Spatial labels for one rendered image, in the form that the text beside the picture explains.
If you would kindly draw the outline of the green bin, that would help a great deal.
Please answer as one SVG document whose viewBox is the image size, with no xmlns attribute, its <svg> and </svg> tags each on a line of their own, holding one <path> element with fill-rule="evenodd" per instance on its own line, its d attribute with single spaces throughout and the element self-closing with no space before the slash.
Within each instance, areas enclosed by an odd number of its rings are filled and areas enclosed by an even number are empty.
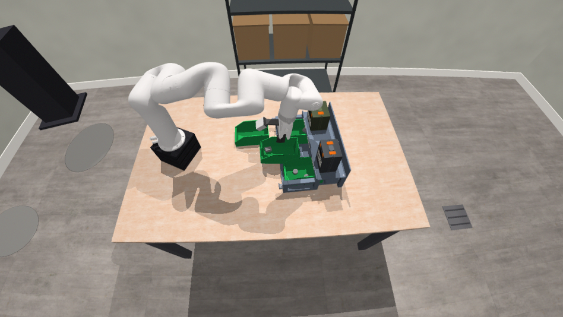
<svg viewBox="0 0 563 317">
<path fill-rule="evenodd" d="M 293 174 L 293 169 L 297 169 L 298 173 Z M 311 157 L 293 158 L 283 165 L 284 180 L 307 179 L 314 178 L 314 168 Z M 309 176 L 305 176 L 308 174 Z"/>
<path fill-rule="evenodd" d="M 243 121 L 235 126 L 235 144 L 237 147 L 259 145 L 260 141 L 269 138 L 268 127 L 258 131 L 256 121 Z"/>
<path fill-rule="evenodd" d="M 293 123 L 292 133 L 290 137 L 297 137 L 298 144 L 307 144 L 308 139 L 306 133 L 302 131 L 304 129 L 305 124 L 303 119 L 295 119 Z"/>
<path fill-rule="evenodd" d="M 297 137 L 290 137 L 285 142 L 276 142 L 277 137 L 269 137 L 260 144 L 260 160 L 262 164 L 283 164 L 293 158 L 300 157 Z M 272 151 L 265 152 L 264 148 L 271 146 Z"/>
</svg>

